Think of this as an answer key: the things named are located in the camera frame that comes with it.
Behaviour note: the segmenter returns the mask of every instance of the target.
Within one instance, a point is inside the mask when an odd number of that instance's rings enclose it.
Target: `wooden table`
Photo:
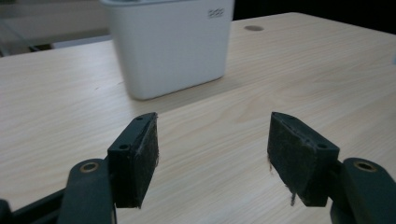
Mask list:
[[[303,14],[234,21],[225,77],[144,102],[126,94],[111,42],[2,58],[0,198],[15,210],[63,188],[72,166],[157,111],[160,163],[120,223],[330,223],[330,200],[290,206],[271,175],[271,112],[396,178],[395,54],[395,35]]]

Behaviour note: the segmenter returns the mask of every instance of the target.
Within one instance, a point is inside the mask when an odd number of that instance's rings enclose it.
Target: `white container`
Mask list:
[[[224,75],[233,0],[101,0],[128,92],[149,99]]]

